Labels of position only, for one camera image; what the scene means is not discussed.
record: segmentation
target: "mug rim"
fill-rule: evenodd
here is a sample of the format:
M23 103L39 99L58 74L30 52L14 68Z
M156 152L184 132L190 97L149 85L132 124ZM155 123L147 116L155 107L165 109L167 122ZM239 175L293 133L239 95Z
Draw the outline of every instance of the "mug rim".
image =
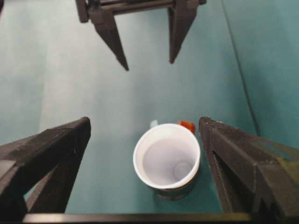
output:
M152 132L156 131L157 129L163 128L163 127L175 127L175 128L179 128L182 131L188 133L191 138L193 139L193 142L196 146L196 148L198 149L198 153L196 156L196 160L195 160L195 164L193 165L191 171L180 181L172 183L172 184L168 184L168 185L159 185L159 184L154 184L152 182L149 182L147 180L145 180L145 178L140 174L138 167L137 167L137 163L136 163L136 154L137 154L137 150L141 144L141 142L148 137L148 135L150 135ZM143 134L143 136L139 139L139 141L137 142L135 149L134 149L134 153L133 153L133 165L134 165L134 170L137 173L138 177L148 186L152 187L152 188L156 188L156 189L175 189L175 188L179 188L184 186L185 184L187 184L190 180L192 180L192 178L195 176L195 174L197 173L198 169L199 169L199 163L200 163L200 146L199 143L195 137L195 135L190 132L190 130L188 130L187 128L185 128L184 126L178 125L178 124L161 124L161 125L157 125L151 129L149 129L146 133Z

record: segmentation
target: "teal table surface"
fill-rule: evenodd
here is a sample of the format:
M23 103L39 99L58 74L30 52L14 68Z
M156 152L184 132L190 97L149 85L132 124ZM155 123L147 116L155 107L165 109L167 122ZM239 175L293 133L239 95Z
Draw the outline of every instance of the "teal table surface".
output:
M255 133L220 1L198 9L168 63L166 9L116 17L130 72L74 1L11 0L0 17L0 144L83 116L92 135L67 213L221 212L203 146L196 188L158 198L134 172L135 144L152 120L209 116Z

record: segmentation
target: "teal background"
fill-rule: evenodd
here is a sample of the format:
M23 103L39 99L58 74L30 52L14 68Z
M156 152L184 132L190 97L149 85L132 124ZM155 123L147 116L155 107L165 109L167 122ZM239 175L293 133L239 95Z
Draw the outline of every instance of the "teal background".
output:
M0 145L88 116L92 136L66 212L220 212L203 147L196 189L168 202L134 173L135 144L155 119L190 120L198 130L209 116L256 134L243 77L261 135L297 146L298 7L210 0L173 65L166 9L119 15L126 72L91 23L79 23L74 1L6 1Z

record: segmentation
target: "orange object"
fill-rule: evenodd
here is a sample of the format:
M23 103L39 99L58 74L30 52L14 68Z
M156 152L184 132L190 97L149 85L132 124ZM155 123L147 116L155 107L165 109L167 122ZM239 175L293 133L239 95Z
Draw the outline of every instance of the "orange object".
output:
M180 120L178 122L179 125L184 126L185 128L187 128L190 132L192 132L193 134L195 134L195 125L190 122L190 121L186 121L186 120Z

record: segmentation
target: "white mug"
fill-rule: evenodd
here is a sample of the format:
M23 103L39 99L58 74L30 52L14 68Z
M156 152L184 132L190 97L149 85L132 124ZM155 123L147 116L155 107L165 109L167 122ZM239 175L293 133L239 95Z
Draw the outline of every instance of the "white mug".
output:
M199 161L197 139L177 124L158 125L148 130L139 139L133 154L138 177L159 196L171 200L184 197L194 187Z

